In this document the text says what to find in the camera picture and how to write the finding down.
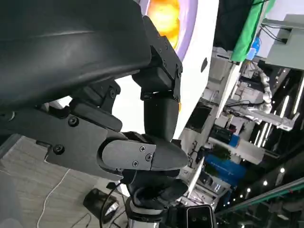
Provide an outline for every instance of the orange light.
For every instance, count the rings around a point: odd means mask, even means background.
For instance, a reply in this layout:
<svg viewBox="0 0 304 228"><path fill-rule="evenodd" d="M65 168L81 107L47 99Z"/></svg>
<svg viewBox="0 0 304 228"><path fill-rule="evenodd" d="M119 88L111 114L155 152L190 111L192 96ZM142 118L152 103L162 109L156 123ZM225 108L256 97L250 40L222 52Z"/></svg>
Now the orange light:
<svg viewBox="0 0 304 228"><path fill-rule="evenodd" d="M152 20L161 36L166 36L176 48L180 32L179 0L151 0L148 17Z"/></svg>

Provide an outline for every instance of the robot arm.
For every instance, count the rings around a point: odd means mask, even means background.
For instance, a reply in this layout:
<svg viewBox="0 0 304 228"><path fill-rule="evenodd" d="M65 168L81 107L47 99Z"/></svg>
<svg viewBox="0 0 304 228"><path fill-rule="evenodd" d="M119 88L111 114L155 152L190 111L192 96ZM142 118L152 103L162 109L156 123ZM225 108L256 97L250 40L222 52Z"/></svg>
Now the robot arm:
<svg viewBox="0 0 304 228"><path fill-rule="evenodd" d="M170 143L182 64L167 38L132 0L2 5L0 28L11 26L0 35L0 130L36 139L49 163L122 179L132 198L128 216L159 221L143 211L163 215L187 190L176 179L187 156ZM120 93L114 80L128 75L142 88L143 135L121 133L111 114ZM52 107L66 95L69 106Z"/></svg>

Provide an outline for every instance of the black cylinder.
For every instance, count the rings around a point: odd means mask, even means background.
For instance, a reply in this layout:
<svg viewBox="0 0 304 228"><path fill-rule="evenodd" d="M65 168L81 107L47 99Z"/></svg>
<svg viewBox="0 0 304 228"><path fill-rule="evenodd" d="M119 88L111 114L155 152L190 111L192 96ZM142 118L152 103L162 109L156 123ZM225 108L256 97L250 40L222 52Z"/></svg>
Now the black cylinder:
<svg viewBox="0 0 304 228"><path fill-rule="evenodd" d="M83 205L98 219L100 219L100 210L101 207L107 198L108 194L100 191L99 189L91 190L85 197ZM110 196L108 201L104 206L103 219L102 223L106 224L115 215L119 203L114 196Z"/></svg>

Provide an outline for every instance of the white wall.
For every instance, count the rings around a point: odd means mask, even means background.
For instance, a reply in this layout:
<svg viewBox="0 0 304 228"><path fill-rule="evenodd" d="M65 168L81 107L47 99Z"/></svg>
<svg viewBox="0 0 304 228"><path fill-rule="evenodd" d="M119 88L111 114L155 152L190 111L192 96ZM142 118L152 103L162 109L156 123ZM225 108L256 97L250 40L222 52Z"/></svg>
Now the white wall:
<svg viewBox="0 0 304 228"><path fill-rule="evenodd" d="M286 14L304 14L303 0L276 0L273 8L266 15L266 18L273 20L284 20ZM277 35L279 29L268 28L273 34ZM262 45L258 52L258 56L267 58L274 40L262 31L261 36Z"/></svg>

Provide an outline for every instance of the gray floor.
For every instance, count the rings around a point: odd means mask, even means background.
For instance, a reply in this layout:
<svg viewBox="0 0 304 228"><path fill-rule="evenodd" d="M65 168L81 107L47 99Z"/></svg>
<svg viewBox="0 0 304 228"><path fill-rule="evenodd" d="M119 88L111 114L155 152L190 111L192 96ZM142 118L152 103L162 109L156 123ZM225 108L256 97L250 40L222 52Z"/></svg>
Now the gray floor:
<svg viewBox="0 0 304 228"><path fill-rule="evenodd" d="M66 168L44 162L45 154L45 148L36 145L31 139L22 137L1 160L14 179L26 228L36 227L45 197L67 171ZM94 186L107 192L105 186L108 182L105 179L71 170L50 196L40 228L71 227L88 212L82 206L85 195ZM88 217L85 218L75 228L84 228L88 219ZM125 216L123 215L120 220L125 223ZM92 216L88 228L98 227L98 219Z"/></svg>

